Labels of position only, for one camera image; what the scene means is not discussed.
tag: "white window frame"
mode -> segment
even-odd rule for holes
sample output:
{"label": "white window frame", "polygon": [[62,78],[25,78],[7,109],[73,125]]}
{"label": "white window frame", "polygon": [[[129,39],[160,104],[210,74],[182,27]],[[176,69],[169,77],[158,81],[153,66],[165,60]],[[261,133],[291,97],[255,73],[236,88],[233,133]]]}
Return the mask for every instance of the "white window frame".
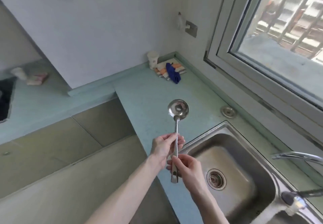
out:
{"label": "white window frame", "polygon": [[235,47],[233,40],[236,34],[236,38],[243,37],[242,33],[247,30],[259,2],[260,0],[223,1],[207,59],[323,142],[323,111],[307,101],[306,94],[294,89],[303,96],[300,97],[280,77],[273,77],[272,73],[262,67],[251,67],[230,53],[231,46]]}

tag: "sink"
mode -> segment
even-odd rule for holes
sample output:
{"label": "sink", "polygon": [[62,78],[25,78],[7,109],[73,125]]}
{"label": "sink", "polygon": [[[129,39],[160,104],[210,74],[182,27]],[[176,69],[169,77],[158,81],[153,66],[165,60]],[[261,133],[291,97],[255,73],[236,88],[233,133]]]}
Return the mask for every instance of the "sink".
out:
{"label": "sink", "polygon": [[229,122],[185,144],[180,153],[201,162],[209,190],[231,224],[310,223],[282,211],[287,206],[279,193],[292,191],[291,185]]}

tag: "faucet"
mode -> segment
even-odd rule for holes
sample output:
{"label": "faucet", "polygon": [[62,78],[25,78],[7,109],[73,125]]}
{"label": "faucet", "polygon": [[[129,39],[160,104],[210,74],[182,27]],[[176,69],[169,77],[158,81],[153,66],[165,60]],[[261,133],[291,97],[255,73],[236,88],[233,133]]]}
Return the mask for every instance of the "faucet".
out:
{"label": "faucet", "polygon": [[[323,166],[323,158],[312,154],[306,154],[306,153],[300,153],[300,152],[287,152],[287,153],[278,153],[278,154],[272,155],[272,159],[281,159],[281,158],[302,159],[302,160],[313,162]],[[296,192],[286,191],[281,193],[282,200],[291,209],[293,209],[293,212],[306,208],[307,204],[304,200],[305,198],[320,197],[320,196],[323,196],[323,188],[307,190],[307,191],[296,191]]]}

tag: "stainless steel ladle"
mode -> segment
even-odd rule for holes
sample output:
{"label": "stainless steel ladle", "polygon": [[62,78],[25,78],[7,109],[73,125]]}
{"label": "stainless steel ladle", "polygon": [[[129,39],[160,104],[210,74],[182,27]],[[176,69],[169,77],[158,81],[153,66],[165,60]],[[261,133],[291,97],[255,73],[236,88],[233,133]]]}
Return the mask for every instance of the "stainless steel ladle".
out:
{"label": "stainless steel ladle", "polygon": [[[172,116],[175,120],[175,132],[178,133],[178,122],[183,120],[188,115],[189,108],[188,104],[181,99],[175,99],[171,101],[168,105],[168,113]],[[174,144],[174,152],[173,155],[178,157],[178,137],[176,137],[175,144]],[[172,165],[172,183],[178,183],[178,169],[176,165],[173,163]]]}

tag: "hand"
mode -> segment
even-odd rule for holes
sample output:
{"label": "hand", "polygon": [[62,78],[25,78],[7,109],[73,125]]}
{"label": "hand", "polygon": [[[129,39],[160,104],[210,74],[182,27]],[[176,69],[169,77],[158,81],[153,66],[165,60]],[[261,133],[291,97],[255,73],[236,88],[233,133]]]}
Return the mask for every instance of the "hand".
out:
{"label": "hand", "polygon": [[[174,151],[174,141],[176,139],[176,133],[169,133],[156,137],[152,141],[152,148],[150,155],[154,156],[160,165],[160,169],[163,169],[166,165],[166,159]],[[180,150],[185,143],[184,137],[178,134],[178,150]]]}
{"label": "hand", "polygon": [[167,161],[168,166],[166,168],[169,171],[172,170],[173,162],[179,170],[178,176],[183,178],[184,185],[192,197],[198,197],[209,192],[200,161],[188,154],[179,154],[178,157],[172,156],[172,159]]}

